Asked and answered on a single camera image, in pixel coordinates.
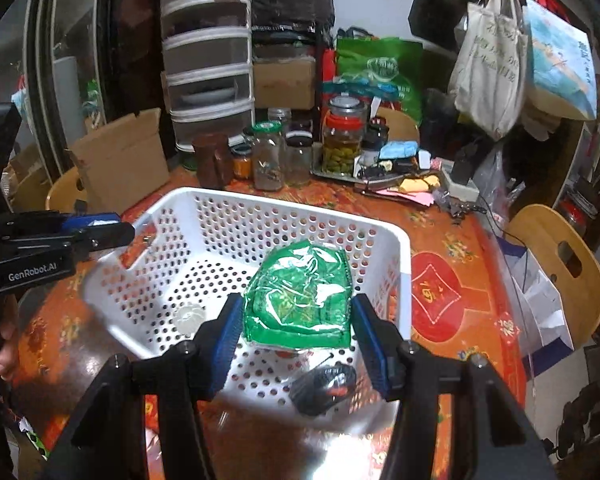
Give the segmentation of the person's left hand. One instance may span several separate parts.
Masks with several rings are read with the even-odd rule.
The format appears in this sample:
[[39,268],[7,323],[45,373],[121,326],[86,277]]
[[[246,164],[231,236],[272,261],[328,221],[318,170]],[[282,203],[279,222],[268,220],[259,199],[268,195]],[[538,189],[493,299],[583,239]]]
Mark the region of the person's left hand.
[[0,321],[0,377],[9,382],[14,376],[19,361],[18,353],[18,304],[14,295],[7,295],[3,300]]

